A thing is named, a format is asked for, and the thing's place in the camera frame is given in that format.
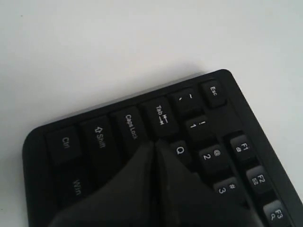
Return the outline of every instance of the function key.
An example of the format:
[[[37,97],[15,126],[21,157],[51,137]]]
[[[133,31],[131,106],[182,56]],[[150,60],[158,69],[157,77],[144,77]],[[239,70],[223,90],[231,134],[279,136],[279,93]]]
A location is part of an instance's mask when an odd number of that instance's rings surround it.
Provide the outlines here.
[[[288,217],[279,200],[265,205],[263,211],[270,227],[290,227]]]
[[[73,126],[48,133],[46,140],[55,166],[81,156],[79,138]]]
[[[157,137],[168,137],[178,133],[179,127],[168,100],[160,97],[142,104]]]
[[[255,157],[255,152],[245,135],[231,139],[230,143],[239,162],[245,162]]]
[[[229,169],[229,158],[220,145],[199,151],[199,157],[204,171],[209,175]]]
[[[188,151],[187,145],[183,140],[177,141],[170,145],[176,157],[184,164],[189,165],[192,162],[191,155]]]
[[[210,108],[216,108],[226,103],[222,88],[216,80],[202,83],[201,87]]]
[[[262,166],[246,171],[246,176],[255,194],[262,195],[272,189],[269,178]]]
[[[92,185],[83,167],[75,167],[68,172],[60,173],[56,180],[62,207],[80,201],[92,193]]]
[[[170,97],[175,109],[182,117],[201,110],[200,97],[192,88],[171,94]]]
[[[214,138],[214,134],[210,128],[210,123],[205,115],[201,115],[186,121],[185,127],[193,143]]]
[[[243,205],[245,203],[243,190],[240,188],[236,177],[231,177],[215,183],[214,191],[226,198],[234,200],[239,205]]]
[[[121,158],[106,116],[80,124],[87,152],[97,172],[99,185],[112,178],[121,167]]]
[[[128,155],[131,157],[148,136],[136,107],[129,107],[111,115],[121,132]]]

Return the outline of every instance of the black keyboard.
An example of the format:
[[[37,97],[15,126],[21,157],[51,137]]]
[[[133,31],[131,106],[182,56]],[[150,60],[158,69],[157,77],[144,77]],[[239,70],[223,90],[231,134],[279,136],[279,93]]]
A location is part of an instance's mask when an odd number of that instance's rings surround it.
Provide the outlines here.
[[[302,202],[227,70],[33,130],[23,147],[29,226],[46,227],[112,179],[143,141],[159,138],[214,192],[256,211],[264,226],[303,226]]]

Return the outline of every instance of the keyboard frame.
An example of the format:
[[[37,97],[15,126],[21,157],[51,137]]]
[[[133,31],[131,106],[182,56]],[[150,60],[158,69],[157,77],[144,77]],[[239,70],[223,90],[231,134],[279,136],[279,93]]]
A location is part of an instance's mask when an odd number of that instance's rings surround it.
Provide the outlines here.
[[[251,140],[260,163],[267,171],[277,197],[288,213],[292,226],[303,226],[302,202],[240,88],[228,70],[218,70],[204,75],[199,74],[199,76],[190,79],[187,77],[184,78],[184,81],[177,81],[172,85],[163,85],[160,89],[156,87],[153,91],[144,92],[144,94],[68,117],[31,131],[25,140],[22,152],[29,226],[46,227],[59,210],[45,134],[128,106],[137,105],[159,96],[166,96],[191,85],[196,86],[210,79],[216,79],[221,84],[228,105],[234,109],[239,117],[242,130]]]

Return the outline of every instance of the keyboard key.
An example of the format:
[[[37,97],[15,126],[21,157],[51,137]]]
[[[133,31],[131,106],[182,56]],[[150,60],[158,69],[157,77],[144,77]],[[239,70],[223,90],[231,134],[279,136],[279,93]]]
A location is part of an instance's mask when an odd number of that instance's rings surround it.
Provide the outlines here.
[[[279,200],[265,205],[263,211],[270,227],[290,227],[288,217]]]
[[[183,117],[201,110],[200,97],[191,88],[171,94],[170,97],[179,116]]]
[[[92,193],[92,185],[83,167],[74,167],[56,178],[61,206],[69,206]]]
[[[178,124],[166,98],[157,98],[142,106],[157,137],[168,137],[178,133]]]
[[[208,175],[229,169],[229,157],[220,145],[214,145],[199,151],[200,163]]]
[[[55,166],[81,156],[79,138],[73,126],[47,134],[46,140]]]
[[[201,87],[210,108],[216,108],[226,103],[222,88],[216,80],[202,83]]]
[[[186,121],[185,127],[193,143],[202,142],[214,137],[205,115]]]
[[[239,162],[246,162],[255,157],[255,152],[245,135],[231,139],[230,143]]]
[[[121,158],[106,116],[80,124],[87,152],[97,173],[99,186],[112,178],[121,167]]]
[[[172,143],[171,148],[174,151],[176,157],[184,164],[189,165],[192,162],[191,155],[188,151],[187,145],[183,140]]]
[[[148,136],[136,107],[129,107],[112,114],[122,134],[128,155],[131,157],[141,143],[148,140]]]
[[[229,198],[235,203],[242,205],[245,203],[243,190],[239,187],[236,177],[231,177],[226,180],[214,184],[214,191],[226,198]]]
[[[264,194],[272,189],[268,176],[262,166],[257,166],[246,171],[246,176],[257,195]]]

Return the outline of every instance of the white desk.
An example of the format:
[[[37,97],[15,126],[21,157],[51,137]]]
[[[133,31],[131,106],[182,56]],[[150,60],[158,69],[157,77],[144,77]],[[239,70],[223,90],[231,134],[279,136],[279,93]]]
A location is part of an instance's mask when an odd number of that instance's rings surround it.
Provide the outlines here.
[[[33,128],[221,68],[303,199],[303,1],[45,2],[0,2],[1,227],[27,226],[21,149]]]

